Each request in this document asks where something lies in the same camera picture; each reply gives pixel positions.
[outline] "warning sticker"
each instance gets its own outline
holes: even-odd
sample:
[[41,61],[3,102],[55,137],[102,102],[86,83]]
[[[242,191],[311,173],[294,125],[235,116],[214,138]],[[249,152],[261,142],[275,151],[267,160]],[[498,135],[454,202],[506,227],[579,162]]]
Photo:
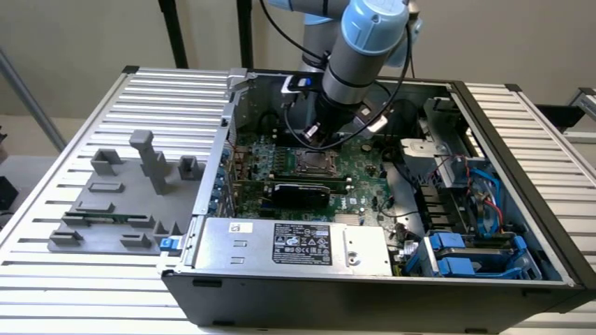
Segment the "warning sticker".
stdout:
[[274,261],[278,264],[333,265],[333,239],[327,225],[277,223]]

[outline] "wire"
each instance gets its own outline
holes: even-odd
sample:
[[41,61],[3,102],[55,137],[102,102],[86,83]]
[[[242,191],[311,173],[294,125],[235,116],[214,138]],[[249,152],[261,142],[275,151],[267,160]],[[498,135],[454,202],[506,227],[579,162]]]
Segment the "wire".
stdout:
[[265,5],[265,0],[259,0],[259,2],[262,3],[262,8],[263,8],[263,13],[265,16],[267,17],[267,20],[270,21],[271,25],[274,26],[274,28],[278,30],[278,33],[281,33],[281,35],[285,37],[285,39],[298,48],[301,49],[306,54],[310,54],[313,57],[315,57],[317,59],[319,59],[321,61],[325,61],[325,58],[318,55],[317,53],[314,53],[313,51],[310,51],[306,47],[303,47],[295,40],[293,40],[293,38],[283,32],[281,26],[278,26],[278,23],[274,21],[274,18],[270,15],[270,11],[267,10],[267,7]]
[[417,79],[417,72],[414,71],[414,52],[410,53],[410,70],[413,71],[413,78]]
[[495,209],[497,214],[499,215],[499,227],[501,227],[501,230],[503,231],[503,224],[505,224],[503,212],[502,212],[501,208],[497,206],[497,204],[493,203],[493,201],[485,200],[485,203],[489,204],[493,209]]
[[[407,38],[409,38],[409,50],[407,50],[407,54],[410,55],[410,53],[413,52],[413,36],[411,36],[410,26],[409,26],[409,25],[407,25],[407,33],[409,33],[409,35],[407,35]],[[407,58],[407,63],[406,63],[405,66],[403,66],[403,69],[402,69],[402,76],[401,76],[401,79],[399,79],[399,81],[398,81],[398,85],[397,85],[397,88],[395,88],[395,90],[394,90],[394,93],[391,94],[387,103],[383,105],[382,110],[379,110],[379,112],[378,112],[378,114],[375,115],[375,117],[371,118],[371,119],[365,123],[363,127],[362,127],[357,132],[354,132],[353,134],[350,134],[346,138],[343,138],[342,140],[339,140],[337,143],[333,143],[333,144],[326,145],[326,146],[323,146],[323,147],[314,147],[313,145],[310,145],[309,143],[306,143],[306,142],[303,141],[303,139],[301,138],[299,134],[295,133],[295,131],[294,131],[294,129],[293,129],[293,126],[290,125],[290,119],[289,119],[290,105],[289,105],[289,106],[286,107],[286,109],[285,109],[285,113],[283,113],[285,120],[286,120],[286,126],[289,127],[290,133],[293,134],[293,136],[295,137],[295,139],[301,142],[301,144],[302,144],[306,148],[309,148],[309,149],[311,149],[311,150],[315,150],[315,151],[323,151],[323,150],[331,149],[333,147],[335,147],[335,146],[338,146],[338,145],[346,143],[349,140],[351,140],[354,137],[357,137],[357,136],[365,131],[365,129],[367,129],[369,126],[370,126],[374,122],[377,122],[378,118],[383,115],[385,111],[386,111],[386,110],[390,108],[390,106],[393,105],[391,102],[394,101],[395,97],[398,96],[398,92],[401,91],[401,88],[402,88],[402,85],[403,85],[403,81],[405,81],[405,79],[406,79],[406,77],[407,77],[409,67],[410,67],[410,58]]]
[[379,211],[381,211],[381,212],[383,213],[383,215],[386,215],[389,218],[403,218],[405,216],[409,216],[409,215],[413,215],[413,214],[418,214],[418,213],[419,213],[419,211],[410,211],[409,213],[406,213],[406,214],[401,214],[401,215],[391,215],[391,214],[389,214],[389,213],[385,211],[385,206],[389,204],[391,198],[393,198],[393,197],[389,197],[389,198],[386,199],[386,201],[383,202],[382,206],[379,207]]
[[379,86],[379,87],[382,87],[382,89],[383,89],[383,91],[389,94],[389,96],[391,96],[391,92],[390,92],[390,89],[389,89],[389,87],[387,86],[385,86],[383,84],[382,84],[382,82],[381,81],[375,81],[375,82],[373,82],[377,86]]

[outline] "green circuit board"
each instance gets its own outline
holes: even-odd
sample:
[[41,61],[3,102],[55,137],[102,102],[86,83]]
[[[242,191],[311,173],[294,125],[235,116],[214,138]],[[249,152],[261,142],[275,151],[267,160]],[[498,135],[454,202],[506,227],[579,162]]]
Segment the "green circuit board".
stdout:
[[329,161],[333,161],[330,179],[351,178],[350,190],[345,181],[310,180],[299,169],[301,155],[307,150],[302,148],[279,147],[267,137],[241,135],[239,147],[249,152],[243,165],[253,173],[249,178],[239,178],[235,183],[238,194],[238,217],[262,218],[262,211],[270,206],[265,189],[271,185],[271,172],[281,176],[302,176],[297,184],[325,185],[333,189],[330,205],[322,209],[270,209],[277,219],[294,221],[334,221],[337,214],[358,214],[366,225],[377,225],[377,212],[373,210],[373,199],[378,197],[379,204],[390,196],[387,179],[382,178],[382,153],[378,149],[363,150],[363,145],[373,148],[373,141],[354,139],[346,143],[341,151],[326,151]]

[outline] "blue tab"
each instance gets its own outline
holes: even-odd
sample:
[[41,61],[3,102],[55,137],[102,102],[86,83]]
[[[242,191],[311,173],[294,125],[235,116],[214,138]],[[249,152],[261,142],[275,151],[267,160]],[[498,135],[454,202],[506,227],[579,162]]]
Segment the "blue tab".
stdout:
[[471,277],[477,275],[469,258],[446,257],[439,261],[441,274],[445,276]]
[[441,232],[437,235],[439,235],[441,244],[445,248],[466,248],[465,239],[461,234]]
[[174,251],[178,249],[178,239],[163,239],[159,243],[161,251]]

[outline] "aluminum extrusion table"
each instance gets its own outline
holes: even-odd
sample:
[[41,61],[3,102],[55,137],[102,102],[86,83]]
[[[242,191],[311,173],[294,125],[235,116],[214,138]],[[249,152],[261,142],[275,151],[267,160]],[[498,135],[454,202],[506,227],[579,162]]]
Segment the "aluminum extrusion table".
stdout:
[[[206,160],[227,102],[227,75],[229,72],[155,68],[121,75],[0,231],[0,334],[263,333],[257,329],[199,328],[191,324],[159,278],[159,256],[65,254],[47,249],[50,234],[91,176],[90,160],[99,148],[117,149],[125,158],[137,157],[129,136],[135,129],[151,129],[157,150],[165,152],[169,160],[183,155]],[[596,224],[590,219],[596,211],[596,190],[570,195],[565,184],[591,182],[583,174],[566,174],[566,179],[559,180],[549,178],[549,174],[561,171],[583,172],[582,158],[566,158],[574,148],[551,134],[549,122],[537,115],[539,112],[523,94],[510,92],[503,85],[470,84],[469,88],[549,203],[554,204],[555,214],[566,217],[569,211],[566,207],[559,210],[561,201],[573,202],[582,209],[589,207],[587,217],[567,219],[563,224],[596,268]],[[542,157],[537,157],[539,144],[545,147]],[[174,264],[177,259],[166,261]],[[591,302],[569,314],[539,314],[503,334],[595,333],[596,302]]]

